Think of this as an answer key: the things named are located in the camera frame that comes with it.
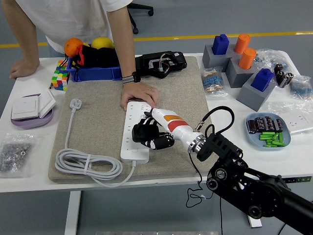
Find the person's right hand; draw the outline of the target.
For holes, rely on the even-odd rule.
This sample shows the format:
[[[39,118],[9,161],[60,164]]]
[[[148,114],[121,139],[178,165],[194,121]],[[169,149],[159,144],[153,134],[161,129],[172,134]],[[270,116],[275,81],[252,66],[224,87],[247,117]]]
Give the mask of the person's right hand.
[[[39,65],[39,60],[26,60],[23,58],[16,61],[10,69],[9,78],[17,79],[19,77],[30,76],[37,70]]]

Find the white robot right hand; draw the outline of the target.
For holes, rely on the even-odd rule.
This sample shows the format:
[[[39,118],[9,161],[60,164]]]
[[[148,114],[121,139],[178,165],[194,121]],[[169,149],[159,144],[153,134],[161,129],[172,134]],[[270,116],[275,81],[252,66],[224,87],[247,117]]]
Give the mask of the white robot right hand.
[[[140,122],[132,129],[132,139],[150,149],[160,150],[174,145],[175,140],[182,142],[189,153],[194,151],[196,144],[204,140],[201,133],[193,128],[175,112],[153,108],[144,112]]]

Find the person's left hand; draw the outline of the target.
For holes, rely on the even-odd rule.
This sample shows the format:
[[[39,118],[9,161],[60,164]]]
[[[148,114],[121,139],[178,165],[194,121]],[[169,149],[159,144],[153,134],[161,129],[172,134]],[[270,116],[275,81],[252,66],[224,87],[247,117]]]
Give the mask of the person's left hand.
[[[121,93],[121,107],[125,111],[127,110],[128,101],[133,98],[142,99],[152,108],[155,108],[159,99],[159,91],[157,88],[143,82],[125,83]]]

